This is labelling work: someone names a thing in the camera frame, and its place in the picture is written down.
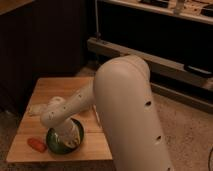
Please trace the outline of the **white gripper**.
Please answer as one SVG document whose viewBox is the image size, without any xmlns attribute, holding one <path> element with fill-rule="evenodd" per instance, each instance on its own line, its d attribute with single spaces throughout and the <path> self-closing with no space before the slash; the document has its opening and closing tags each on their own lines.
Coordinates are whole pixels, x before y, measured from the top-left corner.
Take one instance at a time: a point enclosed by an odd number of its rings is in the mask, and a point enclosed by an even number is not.
<svg viewBox="0 0 213 171">
<path fill-rule="evenodd" d="M 78 127 L 73 124 L 68 127 L 56 129 L 59 139 L 68 147 L 78 147 L 80 145 L 80 132 Z"/>
</svg>

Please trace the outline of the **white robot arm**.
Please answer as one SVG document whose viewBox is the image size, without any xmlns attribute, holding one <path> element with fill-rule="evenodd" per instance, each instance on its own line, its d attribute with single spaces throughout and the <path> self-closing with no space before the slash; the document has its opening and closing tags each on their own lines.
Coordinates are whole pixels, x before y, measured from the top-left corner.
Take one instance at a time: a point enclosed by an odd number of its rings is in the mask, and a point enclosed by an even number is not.
<svg viewBox="0 0 213 171">
<path fill-rule="evenodd" d="M 41 123 L 71 143 L 70 117 L 94 105 L 116 171 L 174 171 L 155 108 L 150 69 L 135 55 L 105 62 L 86 86 L 41 115 Z"/>
</svg>

